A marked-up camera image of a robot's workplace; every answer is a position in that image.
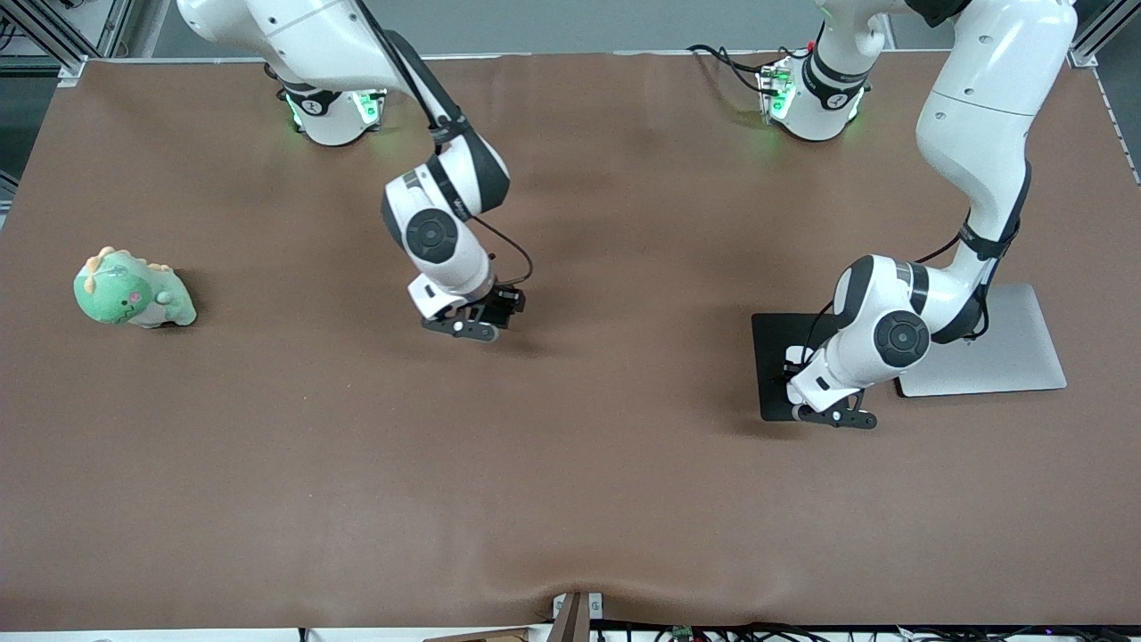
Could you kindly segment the green plush dinosaur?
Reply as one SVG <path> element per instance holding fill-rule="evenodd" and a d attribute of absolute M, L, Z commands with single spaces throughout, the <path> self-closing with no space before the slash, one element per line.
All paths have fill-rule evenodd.
<path fill-rule="evenodd" d="M 197 318 L 188 289 L 172 267 L 111 245 L 86 260 L 73 292 L 82 312 L 98 324 L 157 330 L 189 326 Z"/>

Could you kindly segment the aluminium frame post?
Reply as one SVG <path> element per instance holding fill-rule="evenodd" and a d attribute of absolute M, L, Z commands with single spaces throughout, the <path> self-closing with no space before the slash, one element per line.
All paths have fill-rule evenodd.
<path fill-rule="evenodd" d="M 1097 66 L 1097 52 L 1128 23 L 1133 0 L 1073 0 L 1079 21 L 1068 56 L 1073 68 Z"/>
<path fill-rule="evenodd" d="M 133 0 L 0 0 L 0 78 L 76 86 L 86 63 L 126 42 Z"/>

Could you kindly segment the silver laptop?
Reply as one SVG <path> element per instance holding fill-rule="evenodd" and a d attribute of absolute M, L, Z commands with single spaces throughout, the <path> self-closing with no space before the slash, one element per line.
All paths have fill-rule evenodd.
<path fill-rule="evenodd" d="M 1047 324 L 1030 284 L 998 284 L 988 293 L 989 325 L 978 340 L 932 346 L 898 377 L 905 398 L 1050 391 L 1067 387 Z"/>

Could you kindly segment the brown and grey bracket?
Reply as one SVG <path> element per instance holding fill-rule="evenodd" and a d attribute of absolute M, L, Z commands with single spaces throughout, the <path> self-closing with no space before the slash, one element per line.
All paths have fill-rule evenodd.
<path fill-rule="evenodd" d="M 555 621 L 547 642 L 607 642 L 594 621 L 602 620 L 602 593 L 566 592 L 553 601 Z"/>

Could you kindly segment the brown table mat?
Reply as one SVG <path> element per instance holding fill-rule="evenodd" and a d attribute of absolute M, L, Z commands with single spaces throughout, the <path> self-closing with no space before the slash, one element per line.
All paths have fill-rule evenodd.
<path fill-rule="evenodd" d="M 89 66 L 0 231 L 0 629 L 511 626 L 566 590 L 663 624 L 1141 624 L 1141 188 L 1091 70 L 1031 128 L 996 276 L 1066 389 L 759 418 L 754 312 L 965 219 L 914 143 L 944 60 L 885 54 L 828 144 L 693 56 L 432 60 L 537 263 L 493 344 L 420 328 L 382 224 L 431 151 L 410 101 L 323 149 L 251 62 Z M 194 324 L 87 317 L 106 245 Z"/>

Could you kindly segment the black mouse pad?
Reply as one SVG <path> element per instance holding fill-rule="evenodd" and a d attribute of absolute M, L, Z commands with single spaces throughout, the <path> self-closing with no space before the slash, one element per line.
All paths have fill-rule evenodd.
<path fill-rule="evenodd" d="M 793 347 L 798 357 L 803 346 L 816 349 L 836 330 L 831 312 L 824 312 L 822 317 L 800 312 L 754 314 L 752 340 L 761 418 L 766 422 L 793 422 L 793 403 L 786 393 L 786 350 Z"/>

